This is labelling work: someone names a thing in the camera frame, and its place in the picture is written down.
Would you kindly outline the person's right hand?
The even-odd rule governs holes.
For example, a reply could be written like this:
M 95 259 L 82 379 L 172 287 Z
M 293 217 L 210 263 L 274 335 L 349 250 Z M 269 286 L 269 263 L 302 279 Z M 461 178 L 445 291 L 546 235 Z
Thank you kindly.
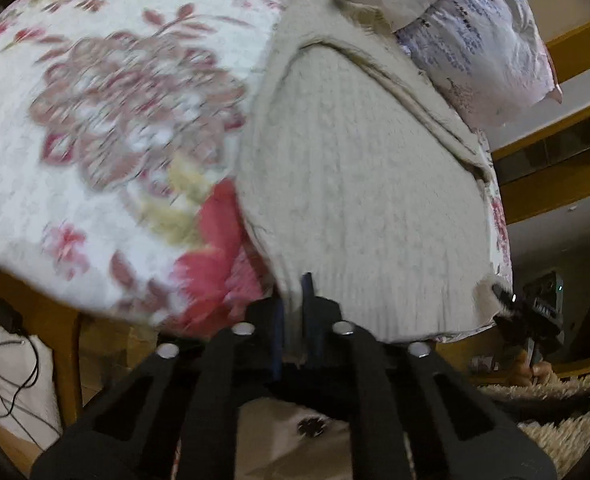
M 516 387 L 528 387 L 535 382 L 545 384 L 553 378 L 553 375 L 552 365 L 549 362 L 541 361 L 531 365 L 528 353 L 522 350 L 508 368 L 508 384 Z

